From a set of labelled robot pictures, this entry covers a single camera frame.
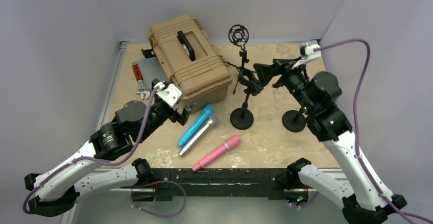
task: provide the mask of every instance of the toolbox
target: toolbox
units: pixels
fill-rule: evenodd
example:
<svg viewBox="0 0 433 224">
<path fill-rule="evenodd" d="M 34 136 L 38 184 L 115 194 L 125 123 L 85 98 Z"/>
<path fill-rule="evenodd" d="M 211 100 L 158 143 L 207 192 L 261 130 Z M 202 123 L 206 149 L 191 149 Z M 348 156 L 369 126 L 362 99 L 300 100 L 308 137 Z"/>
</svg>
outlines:
<svg viewBox="0 0 433 224">
<path fill-rule="evenodd" d="M 183 103 L 196 104 L 193 112 L 226 98 L 233 75 L 197 19 L 185 14 L 152 25 L 148 39 L 152 49 L 143 50 L 144 56 L 156 56 L 169 80 L 185 92 Z"/>
</svg>

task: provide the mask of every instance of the pink microphone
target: pink microphone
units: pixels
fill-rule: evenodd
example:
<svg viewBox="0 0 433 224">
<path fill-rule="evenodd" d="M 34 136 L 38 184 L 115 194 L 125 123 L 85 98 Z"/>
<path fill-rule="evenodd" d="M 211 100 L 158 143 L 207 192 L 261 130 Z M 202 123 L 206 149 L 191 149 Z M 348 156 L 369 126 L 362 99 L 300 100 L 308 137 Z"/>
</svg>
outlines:
<svg viewBox="0 0 433 224">
<path fill-rule="evenodd" d="M 219 146 L 217 149 L 215 149 L 212 153 L 208 154 L 206 157 L 201 159 L 196 165 L 193 166 L 193 171 L 197 171 L 203 167 L 206 167 L 206 165 L 212 163 L 217 158 L 224 155 L 229 150 L 234 149 L 237 147 L 240 143 L 240 138 L 238 136 L 232 136 L 229 139 L 227 139 L 224 144 Z"/>
</svg>

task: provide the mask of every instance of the wrench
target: wrench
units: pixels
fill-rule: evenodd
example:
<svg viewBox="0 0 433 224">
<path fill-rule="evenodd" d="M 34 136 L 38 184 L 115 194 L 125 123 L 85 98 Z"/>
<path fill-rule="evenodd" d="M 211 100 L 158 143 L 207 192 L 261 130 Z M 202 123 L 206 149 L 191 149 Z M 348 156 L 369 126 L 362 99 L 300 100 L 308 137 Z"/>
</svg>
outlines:
<svg viewBox="0 0 433 224">
<path fill-rule="evenodd" d="M 132 63 L 132 69 L 134 70 L 135 78 L 137 79 L 138 83 L 138 91 L 137 94 L 140 95 L 140 98 L 142 100 L 147 100 L 150 95 L 150 91 L 145 88 L 145 85 L 143 83 L 143 76 L 141 75 L 140 68 L 138 67 L 137 62 Z"/>
</svg>

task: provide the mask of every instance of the red handle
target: red handle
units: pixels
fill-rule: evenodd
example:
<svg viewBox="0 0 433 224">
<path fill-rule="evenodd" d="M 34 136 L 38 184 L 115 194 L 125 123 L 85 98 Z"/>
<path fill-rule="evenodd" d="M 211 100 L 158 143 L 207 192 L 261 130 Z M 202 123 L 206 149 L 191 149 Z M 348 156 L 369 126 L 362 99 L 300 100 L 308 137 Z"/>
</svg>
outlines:
<svg viewBox="0 0 433 224">
<path fill-rule="evenodd" d="M 135 78 L 137 80 L 142 80 L 143 76 L 141 76 L 140 68 L 138 68 L 138 64 L 132 65 L 132 69 L 134 70 Z"/>
</svg>

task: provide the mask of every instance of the black round base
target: black round base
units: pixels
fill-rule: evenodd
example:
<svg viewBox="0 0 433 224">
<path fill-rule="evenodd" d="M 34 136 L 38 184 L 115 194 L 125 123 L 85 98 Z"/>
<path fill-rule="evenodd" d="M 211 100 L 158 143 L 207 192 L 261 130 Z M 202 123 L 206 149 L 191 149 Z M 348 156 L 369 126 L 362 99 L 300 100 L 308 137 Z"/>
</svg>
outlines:
<svg viewBox="0 0 433 224">
<path fill-rule="evenodd" d="M 299 116 L 297 120 L 293 120 L 298 113 L 299 111 L 296 110 L 287 111 L 281 119 L 283 126 L 291 132 L 300 132 L 305 128 L 306 122 L 304 115 Z"/>
<path fill-rule="evenodd" d="M 245 110 L 244 118 L 240 117 L 241 113 L 242 108 L 236 108 L 233 110 L 233 112 L 230 114 L 230 123 L 238 130 L 246 130 L 253 125 L 254 116 L 253 113 L 251 113 L 251 111 L 248 109 Z"/>
</svg>

